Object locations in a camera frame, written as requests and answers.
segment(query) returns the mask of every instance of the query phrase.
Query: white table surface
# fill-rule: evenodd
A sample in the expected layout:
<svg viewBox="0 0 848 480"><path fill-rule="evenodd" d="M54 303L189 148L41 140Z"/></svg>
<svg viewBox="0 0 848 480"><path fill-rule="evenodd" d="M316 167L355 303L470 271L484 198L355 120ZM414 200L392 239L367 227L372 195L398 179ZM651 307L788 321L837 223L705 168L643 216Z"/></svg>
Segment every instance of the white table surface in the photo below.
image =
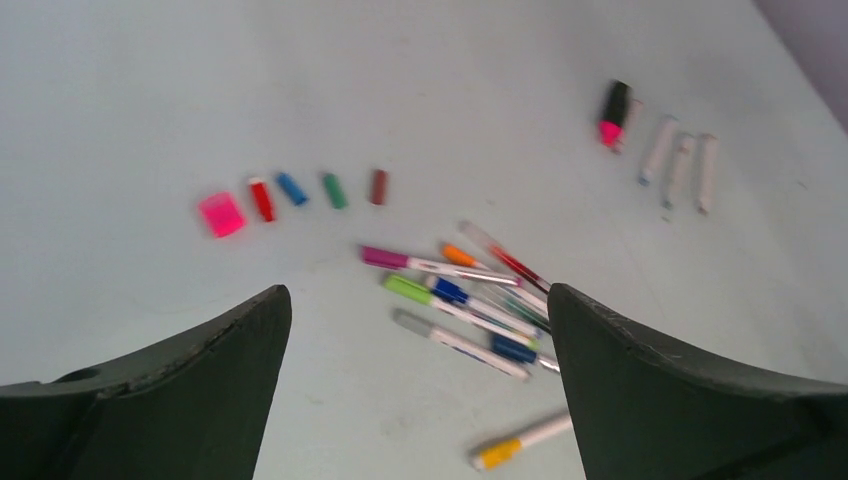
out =
<svg viewBox="0 0 848 480"><path fill-rule="evenodd" d="M380 288L355 246L436 258L442 240L470 247L460 219L651 327L848 381L848 142L747 2L7 1L0 70L0 383L285 284L257 479L478 478L469 447L565 407L554 375L521 384L390 321L407 307L467 332ZM646 104L622 157L592 122L611 78ZM690 200L669 216L635 181L663 113L721 140L709 218ZM306 208L275 194L282 221L205 234L202 195L246 198L248 176L278 170ZM486 476L583 473L567 434Z"/></svg>

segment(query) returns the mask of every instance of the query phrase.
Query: blue marker cap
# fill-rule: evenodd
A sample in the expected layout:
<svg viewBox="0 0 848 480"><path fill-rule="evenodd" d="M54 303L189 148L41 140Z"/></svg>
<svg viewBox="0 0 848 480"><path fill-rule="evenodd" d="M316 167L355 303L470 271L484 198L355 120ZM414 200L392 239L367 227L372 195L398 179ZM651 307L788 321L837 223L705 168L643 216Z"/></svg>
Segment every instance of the blue marker cap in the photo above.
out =
<svg viewBox="0 0 848 480"><path fill-rule="evenodd" d="M430 289L433 295L441 298L446 302L459 303L464 305L468 301L468 294L459 288L459 285L449 282L444 278L439 278L435 275L430 275L424 280L424 285Z"/></svg>
<svg viewBox="0 0 848 480"><path fill-rule="evenodd" d="M304 203L309 201L309 197L303 193L303 190L295 183L294 179L289 176L287 173L281 173L277 175L277 185L283 189L283 191L288 195L289 199L296 206L301 206Z"/></svg>
<svg viewBox="0 0 848 480"><path fill-rule="evenodd" d="M536 363L539 354L500 335L492 335L492 351L498 355L521 363Z"/></svg>

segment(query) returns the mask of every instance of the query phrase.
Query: orange marker cap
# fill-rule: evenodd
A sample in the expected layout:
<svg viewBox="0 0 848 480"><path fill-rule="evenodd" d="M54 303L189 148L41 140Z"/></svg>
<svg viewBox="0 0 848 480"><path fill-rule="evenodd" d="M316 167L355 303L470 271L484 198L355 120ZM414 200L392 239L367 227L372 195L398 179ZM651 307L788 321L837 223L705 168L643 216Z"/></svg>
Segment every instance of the orange marker cap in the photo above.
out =
<svg viewBox="0 0 848 480"><path fill-rule="evenodd" d="M442 247L442 255L444 255L445 258L450 260L451 263L455 265L462 265L463 267L473 267L477 264L477 260L475 260L474 257L454 247L451 244L447 244Z"/></svg>

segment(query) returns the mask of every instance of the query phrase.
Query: table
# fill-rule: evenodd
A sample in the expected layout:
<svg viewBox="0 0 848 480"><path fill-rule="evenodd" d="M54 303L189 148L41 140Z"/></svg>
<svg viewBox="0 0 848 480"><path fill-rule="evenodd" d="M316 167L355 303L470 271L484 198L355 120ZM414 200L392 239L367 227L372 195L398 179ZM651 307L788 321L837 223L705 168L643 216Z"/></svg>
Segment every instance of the table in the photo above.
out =
<svg viewBox="0 0 848 480"><path fill-rule="evenodd" d="M848 142L747 2L90 0L0 18L2 383L283 283L294 321L256 478L478 478L466 450L563 409L559 378L517 383L400 329L397 307L469 333L356 254L470 247L461 219L653 328L848 381ZM646 104L621 157L593 126L612 78ZM709 218L636 183L666 113L721 140ZM375 167L384 208L366 202ZM247 202L246 178L280 170L306 208L278 195L281 221L205 234L200 198ZM582 475L573 435L486 474Z"/></svg>

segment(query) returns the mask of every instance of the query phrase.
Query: yellow marker cap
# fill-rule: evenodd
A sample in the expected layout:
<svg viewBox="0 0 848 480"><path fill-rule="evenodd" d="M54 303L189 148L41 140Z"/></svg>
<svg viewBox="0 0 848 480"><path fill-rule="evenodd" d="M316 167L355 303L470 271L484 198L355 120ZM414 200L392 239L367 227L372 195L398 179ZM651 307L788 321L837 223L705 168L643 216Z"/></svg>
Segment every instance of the yellow marker cap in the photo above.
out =
<svg viewBox="0 0 848 480"><path fill-rule="evenodd" d="M508 461L515 453L520 451L521 441L513 438L480 452L474 459L474 466L479 470L491 470Z"/></svg>
<svg viewBox="0 0 848 480"><path fill-rule="evenodd" d="M474 257L451 244L442 247L442 255L455 265L462 265L463 267L474 267L477 265L477 260Z"/></svg>

